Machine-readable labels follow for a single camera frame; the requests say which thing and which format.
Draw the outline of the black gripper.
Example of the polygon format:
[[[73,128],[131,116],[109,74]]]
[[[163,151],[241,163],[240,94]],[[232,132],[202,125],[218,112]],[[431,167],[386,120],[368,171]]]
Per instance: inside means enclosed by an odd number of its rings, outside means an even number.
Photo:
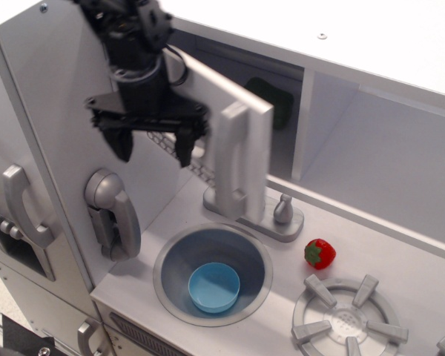
[[[189,166],[195,142],[208,132],[207,107],[176,93],[163,62],[142,76],[120,70],[116,84],[116,91],[86,101],[93,125],[115,155],[123,162],[130,160],[133,131],[166,132],[175,134],[180,166]]]

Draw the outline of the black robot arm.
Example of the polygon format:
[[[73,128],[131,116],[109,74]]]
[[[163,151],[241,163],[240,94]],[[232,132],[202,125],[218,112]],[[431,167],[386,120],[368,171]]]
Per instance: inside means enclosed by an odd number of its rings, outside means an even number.
[[[157,1],[78,1],[85,20],[103,44],[117,90],[92,96],[86,106],[116,156],[131,158],[134,131],[170,133],[182,167],[191,163],[195,142],[208,132],[207,107],[174,91],[188,78],[183,68],[171,80],[164,59],[172,17]]]

